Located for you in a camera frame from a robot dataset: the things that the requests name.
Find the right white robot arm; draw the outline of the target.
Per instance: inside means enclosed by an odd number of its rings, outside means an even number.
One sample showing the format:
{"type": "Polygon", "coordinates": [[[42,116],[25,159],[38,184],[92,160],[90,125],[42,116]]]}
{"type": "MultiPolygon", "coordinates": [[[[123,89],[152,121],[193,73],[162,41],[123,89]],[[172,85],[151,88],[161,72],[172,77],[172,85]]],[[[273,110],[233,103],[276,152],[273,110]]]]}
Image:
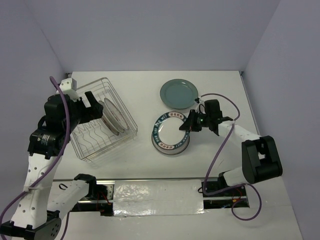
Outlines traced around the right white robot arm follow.
{"type": "Polygon", "coordinates": [[[223,116],[217,99],[201,101],[198,97],[195,102],[198,103],[197,108],[189,112],[186,121],[179,129],[186,132],[200,132],[203,128],[208,128],[218,137],[224,138],[209,169],[213,168],[228,141],[239,147],[241,151],[240,166],[218,175],[217,190],[221,195],[230,195],[235,186],[253,185],[283,174],[282,163],[273,137],[252,133],[236,124],[231,117],[223,116]]]}

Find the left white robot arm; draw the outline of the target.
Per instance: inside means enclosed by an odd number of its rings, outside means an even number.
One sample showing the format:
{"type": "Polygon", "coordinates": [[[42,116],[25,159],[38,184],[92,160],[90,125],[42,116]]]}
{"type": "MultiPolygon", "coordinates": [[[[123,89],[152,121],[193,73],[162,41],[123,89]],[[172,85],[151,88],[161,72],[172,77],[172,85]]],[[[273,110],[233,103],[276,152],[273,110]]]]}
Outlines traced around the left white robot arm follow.
{"type": "Polygon", "coordinates": [[[49,196],[54,175],[62,160],[70,134],[77,125],[100,119],[103,106],[91,91],[85,93],[90,106],[81,97],[68,93],[55,94],[44,105],[45,115],[30,135],[28,172],[23,191],[9,206],[18,203],[11,220],[0,223],[0,236],[24,240],[54,240],[64,217],[77,202],[93,199],[98,194],[95,176],[79,173],[67,189],[53,201],[49,196]]]}

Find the teal green plate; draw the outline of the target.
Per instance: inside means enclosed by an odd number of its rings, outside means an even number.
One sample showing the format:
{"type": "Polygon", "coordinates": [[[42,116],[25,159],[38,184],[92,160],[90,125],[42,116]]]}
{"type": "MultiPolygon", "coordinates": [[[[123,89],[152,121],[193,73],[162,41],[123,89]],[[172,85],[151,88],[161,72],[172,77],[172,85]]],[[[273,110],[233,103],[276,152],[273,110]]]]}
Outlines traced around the teal green plate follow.
{"type": "Polygon", "coordinates": [[[185,79],[167,81],[159,92],[162,102],[171,109],[184,110],[195,104],[199,93],[196,86],[185,79]]]}

